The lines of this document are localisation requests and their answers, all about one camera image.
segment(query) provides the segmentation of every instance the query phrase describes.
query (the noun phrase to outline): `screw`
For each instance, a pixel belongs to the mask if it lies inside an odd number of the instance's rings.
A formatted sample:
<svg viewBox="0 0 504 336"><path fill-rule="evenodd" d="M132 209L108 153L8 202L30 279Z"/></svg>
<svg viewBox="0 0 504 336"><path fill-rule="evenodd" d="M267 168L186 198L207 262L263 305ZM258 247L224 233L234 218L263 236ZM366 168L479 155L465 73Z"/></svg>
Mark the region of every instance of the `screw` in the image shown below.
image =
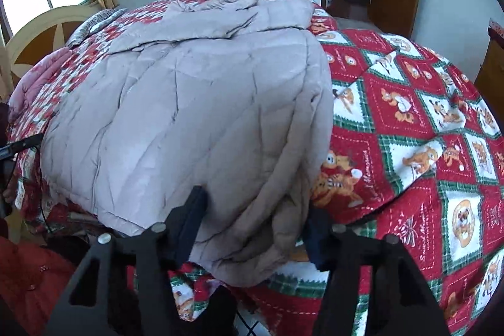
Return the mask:
<svg viewBox="0 0 504 336"><path fill-rule="evenodd" d="M331 231L334 234L343 234L346 231L346 226L343 224L333 224Z"/></svg>
<svg viewBox="0 0 504 336"><path fill-rule="evenodd" d="M112 240L112 235L110 234L101 234L98 237L98 242L102 245L108 244Z"/></svg>
<svg viewBox="0 0 504 336"><path fill-rule="evenodd" d="M399 243L399 237L395 236L394 234L387 234L385 235L384 239L391 245L397 245Z"/></svg>
<svg viewBox="0 0 504 336"><path fill-rule="evenodd" d="M156 234L159 234L160 232L163 232L166 229L166 224L164 222L157 222L151 227L151 231L155 232Z"/></svg>

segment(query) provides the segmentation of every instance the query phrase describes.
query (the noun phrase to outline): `wooden cabinet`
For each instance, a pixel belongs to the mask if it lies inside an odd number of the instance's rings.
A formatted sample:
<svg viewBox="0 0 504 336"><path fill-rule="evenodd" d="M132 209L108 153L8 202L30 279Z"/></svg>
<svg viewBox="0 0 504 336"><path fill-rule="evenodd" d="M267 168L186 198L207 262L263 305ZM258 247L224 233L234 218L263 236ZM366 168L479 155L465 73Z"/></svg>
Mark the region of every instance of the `wooden cabinet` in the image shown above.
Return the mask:
<svg viewBox="0 0 504 336"><path fill-rule="evenodd" d="M504 125L504 48L502 46L504 42L491 38L485 61L474 82L501 130Z"/></svg>

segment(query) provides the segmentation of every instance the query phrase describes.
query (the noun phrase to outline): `headboard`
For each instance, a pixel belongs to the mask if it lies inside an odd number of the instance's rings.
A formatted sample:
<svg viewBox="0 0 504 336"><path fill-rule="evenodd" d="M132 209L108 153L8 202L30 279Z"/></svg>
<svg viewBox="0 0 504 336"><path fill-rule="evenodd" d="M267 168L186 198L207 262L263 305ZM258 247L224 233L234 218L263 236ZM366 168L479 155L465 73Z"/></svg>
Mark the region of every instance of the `headboard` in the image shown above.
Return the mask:
<svg viewBox="0 0 504 336"><path fill-rule="evenodd" d="M49 53L62 48L74 30L100 10L98 3L62 6L22 27L6 45L12 78L12 84L6 86L15 87L28 70Z"/></svg>

